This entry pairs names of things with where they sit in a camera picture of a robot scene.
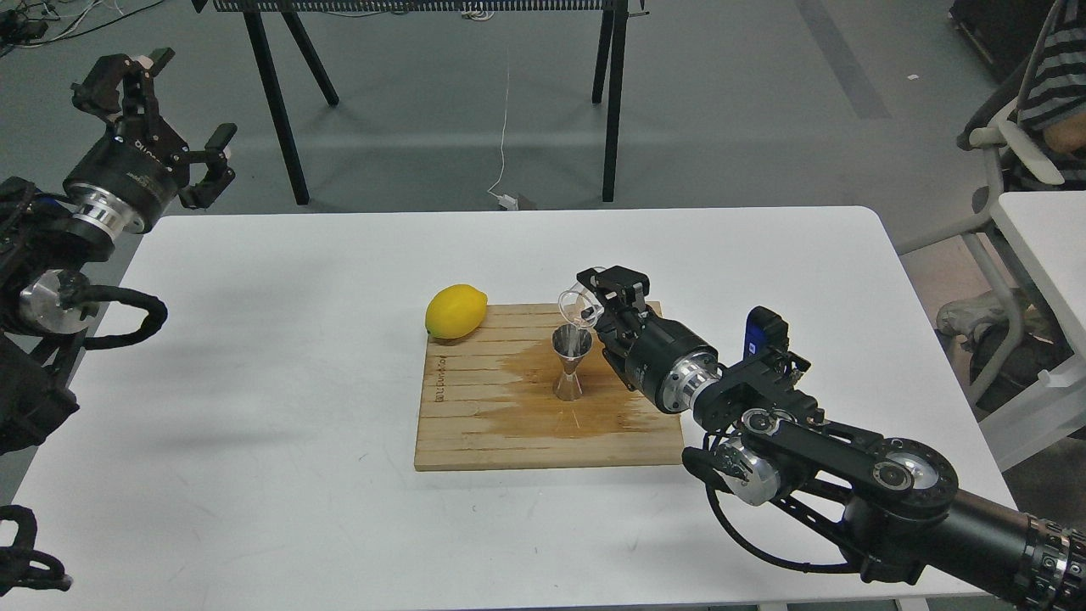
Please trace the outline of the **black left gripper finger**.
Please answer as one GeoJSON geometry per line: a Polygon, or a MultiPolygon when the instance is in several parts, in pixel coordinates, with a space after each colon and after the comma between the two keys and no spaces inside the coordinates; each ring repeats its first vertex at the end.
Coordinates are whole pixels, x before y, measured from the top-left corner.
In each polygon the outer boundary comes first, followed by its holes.
{"type": "Polygon", "coordinates": [[[178,191],[182,206],[190,211],[209,209],[220,198],[220,194],[233,181],[233,169],[228,165],[228,147],[238,127],[233,123],[224,123],[210,136],[207,143],[200,151],[182,151],[176,155],[176,166],[204,164],[207,167],[203,179],[195,184],[184,186],[178,191]]]}
{"type": "Polygon", "coordinates": [[[157,48],[148,58],[125,54],[98,58],[83,82],[71,85],[71,104],[105,120],[109,132],[150,147],[177,143],[177,132],[160,116],[153,77],[175,58],[171,48],[157,48]]]}

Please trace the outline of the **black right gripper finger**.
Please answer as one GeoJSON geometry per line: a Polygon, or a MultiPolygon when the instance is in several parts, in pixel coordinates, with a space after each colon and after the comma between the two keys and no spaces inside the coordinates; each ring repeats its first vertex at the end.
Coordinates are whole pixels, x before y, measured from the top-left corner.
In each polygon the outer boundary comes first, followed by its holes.
{"type": "Polygon", "coordinates": [[[577,281],[588,293],[592,311],[588,321],[599,338],[624,338],[624,290],[621,287],[622,268],[586,268],[577,273],[577,281]]]}
{"type": "Polygon", "coordinates": [[[602,328],[644,328],[649,278],[623,266],[601,273],[602,328]]]}

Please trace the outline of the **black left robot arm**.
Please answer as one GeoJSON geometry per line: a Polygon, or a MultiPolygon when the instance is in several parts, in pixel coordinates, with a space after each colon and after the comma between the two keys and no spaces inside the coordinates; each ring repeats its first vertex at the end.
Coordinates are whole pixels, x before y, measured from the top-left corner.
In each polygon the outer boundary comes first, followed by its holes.
{"type": "Polygon", "coordinates": [[[171,201],[206,209],[232,184],[224,123],[193,149],[160,116],[153,80],[174,58],[98,58],[71,87],[75,109],[104,120],[104,135],[63,182],[45,191],[20,177],[3,182],[3,383],[1,451],[37,447],[78,409],[70,375],[81,351],[142,343],[168,317],[154,295],[98,285],[83,273],[104,262],[122,233],[147,233],[171,201]]]}

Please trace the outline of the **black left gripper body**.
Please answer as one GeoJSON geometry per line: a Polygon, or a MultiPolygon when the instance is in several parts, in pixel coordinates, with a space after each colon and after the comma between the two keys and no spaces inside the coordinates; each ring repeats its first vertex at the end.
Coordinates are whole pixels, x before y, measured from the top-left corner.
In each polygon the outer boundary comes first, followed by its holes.
{"type": "Polygon", "coordinates": [[[75,220],[106,233],[147,233],[188,178],[143,144],[104,136],[70,171],[64,190],[76,205],[75,220]]]}

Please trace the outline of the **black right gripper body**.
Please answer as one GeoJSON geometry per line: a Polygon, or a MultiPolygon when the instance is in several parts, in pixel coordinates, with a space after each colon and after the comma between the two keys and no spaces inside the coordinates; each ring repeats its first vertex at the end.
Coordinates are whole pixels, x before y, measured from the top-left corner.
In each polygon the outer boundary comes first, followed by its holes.
{"type": "Polygon", "coordinates": [[[718,352],[686,326],[652,310],[602,314],[598,339],[624,386],[641,392],[662,413],[691,410],[703,389],[720,379],[718,352]]]}

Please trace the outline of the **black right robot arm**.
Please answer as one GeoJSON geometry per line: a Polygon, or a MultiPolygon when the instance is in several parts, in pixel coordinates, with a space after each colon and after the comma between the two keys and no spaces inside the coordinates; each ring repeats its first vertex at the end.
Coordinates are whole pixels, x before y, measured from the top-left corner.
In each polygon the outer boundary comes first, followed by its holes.
{"type": "Polygon", "coordinates": [[[757,306],[743,360],[717,351],[647,303],[649,279],[621,266],[586,268],[602,355],[629,390],[703,429],[682,451],[733,540],[775,567],[915,584],[939,569],[1024,610],[1082,610],[1083,534],[959,487],[954,467],[922,442],[826,420],[796,390],[810,364],[790,349],[788,326],[757,306]],[[799,563],[745,539],[719,494],[772,504],[839,549],[838,564],[799,563]]]}

